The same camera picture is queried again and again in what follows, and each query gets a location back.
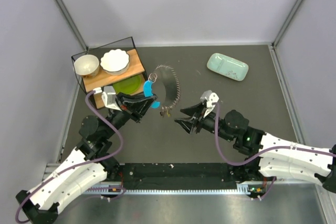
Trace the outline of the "metal key organizer blue handle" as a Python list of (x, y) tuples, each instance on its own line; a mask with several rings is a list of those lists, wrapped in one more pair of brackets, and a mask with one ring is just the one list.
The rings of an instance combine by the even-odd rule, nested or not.
[(181, 98), (180, 82), (174, 68), (168, 65), (158, 65), (155, 68), (143, 85), (143, 93), (146, 97), (154, 95), (152, 85), (157, 81), (161, 81), (165, 87), (165, 100), (163, 103), (155, 101), (152, 108), (168, 107), (170, 110), (174, 109)]

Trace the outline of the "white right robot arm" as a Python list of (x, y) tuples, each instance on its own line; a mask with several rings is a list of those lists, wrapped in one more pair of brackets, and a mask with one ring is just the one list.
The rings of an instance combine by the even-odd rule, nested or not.
[[(281, 139), (249, 126), (249, 120), (236, 110), (219, 116), (219, 106), (209, 113), (204, 102), (181, 109), (185, 118), (175, 119), (187, 133), (206, 130), (215, 136), (215, 146), (222, 160), (231, 167), (239, 182), (266, 179), (297, 179), (335, 192), (335, 148), (318, 148)], [(233, 149), (247, 158), (242, 162), (229, 160), (219, 140), (233, 143)]]

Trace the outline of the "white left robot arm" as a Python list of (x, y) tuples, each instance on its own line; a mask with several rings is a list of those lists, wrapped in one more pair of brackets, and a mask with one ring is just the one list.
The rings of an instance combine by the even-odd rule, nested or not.
[(155, 94), (109, 94), (111, 114), (104, 117), (91, 103), (89, 92), (85, 102), (92, 115), (84, 118), (79, 134), (81, 141), (68, 157), (41, 183), (16, 195), (19, 207), (15, 221), (22, 223), (54, 223), (64, 209), (93, 185), (114, 180), (119, 174), (115, 155), (124, 146), (120, 129), (129, 121), (139, 122), (157, 100)]

